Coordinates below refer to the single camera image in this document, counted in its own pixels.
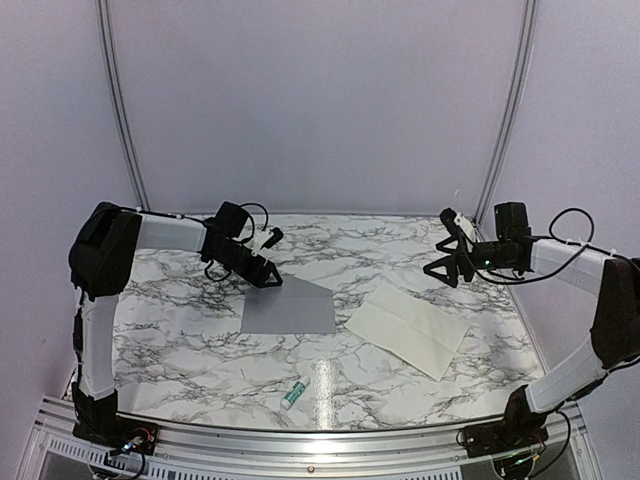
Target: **table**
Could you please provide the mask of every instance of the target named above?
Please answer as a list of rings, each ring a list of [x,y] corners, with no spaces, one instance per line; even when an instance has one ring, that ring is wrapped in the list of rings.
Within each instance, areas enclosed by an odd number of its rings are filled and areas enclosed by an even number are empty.
[[[246,282],[210,282],[197,254],[141,250],[114,327],[114,375],[131,397],[121,404],[218,426],[386,429],[501,413],[511,391],[543,375],[505,288],[475,279],[453,289],[422,273],[442,256],[438,219],[273,215],[271,224],[284,232],[269,253],[280,272],[334,291],[337,333],[240,334]],[[469,323],[440,382],[344,327],[381,282]],[[283,410],[304,374],[307,391]]]

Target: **marble pattern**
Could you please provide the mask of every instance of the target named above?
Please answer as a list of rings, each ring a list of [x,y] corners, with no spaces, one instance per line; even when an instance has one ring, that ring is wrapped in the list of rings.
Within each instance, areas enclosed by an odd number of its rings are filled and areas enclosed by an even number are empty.
[[[121,397],[134,395],[131,411],[247,428],[395,428],[500,413],[512,390],[542,376],[505,289],[478,280],[452,289],[422,273],[441,256],[437,219],[275,215],[271,223],[285,236],[269,257],[282,273],[334,291],[337,333],[240,334],[244,281],[208,281],[197,254],[139,251],[114,328],[114,374]],[[440,382],[344,327],[383,281],[470,324]],[[312,378],[307,391],[281,409],[303,374]]]

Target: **white wall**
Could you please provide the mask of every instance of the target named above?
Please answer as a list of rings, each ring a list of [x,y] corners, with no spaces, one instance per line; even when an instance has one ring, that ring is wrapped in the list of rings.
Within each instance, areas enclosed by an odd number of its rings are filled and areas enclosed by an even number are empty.
[[[67,254],[103,199],[134,199],[93,2],[0,3],[0,471],[14,478],[73,355]]]
[[[591,212],[595,243],[640,257],[640,4],[540,2],[535,49],[493,203],[526,202],[545,233],[569,206]],[[493,231],[489,218],[487,231]],[[577,217],[559,230],[586,237]],[[556,281],[516,288],[550,366],[587,335],[595,302]],[[607,480],[640,477],[640,368],[581,403]]]
[[[112,2],[151,203],[471,212],[523,1]]]

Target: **robotic arm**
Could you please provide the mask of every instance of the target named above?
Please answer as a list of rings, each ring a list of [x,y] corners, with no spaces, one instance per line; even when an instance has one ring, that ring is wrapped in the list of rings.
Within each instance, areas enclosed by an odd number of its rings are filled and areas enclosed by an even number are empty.
[[[475,242],[471,222],[451,209],[443,211],[440,218],[451,236],[436,248],[449,255],[426,265],[424,272],[452,287],[458,275],[471,281],[481,270],[536,272],[594,295],[598,304],[590,335],[581,346],[547,375],[514,391],[502,420],[462,430],[463,445],[472,458],[546,440],[544,424],[550,413],[567,400],[591,393],[616,366],[640,356],[640,260],[534,237],[522,203],[497,205],[495,215],[498,240]],[[454,241],[455,249],[447,246]],[[441,267],[446,274],[435,271]]]
[[[137,249],[197,252],[203,262],[219,262],[257,288],[282,285],[275,265],[260,255],[282,239],[278,228],[237,240],[250,218],[225,202],[215,217],[200,221],[141,212],[101,203],[84,224],[69,253],[71,281],[79,290],[73,346],[78,359],[72,385],[77,422],[74,435],[123,449],[153,453],[157,425],[117,415],[112,372],[112,336],[118,296],[124,290]],[[135,447],[133,439],[140,438]]]

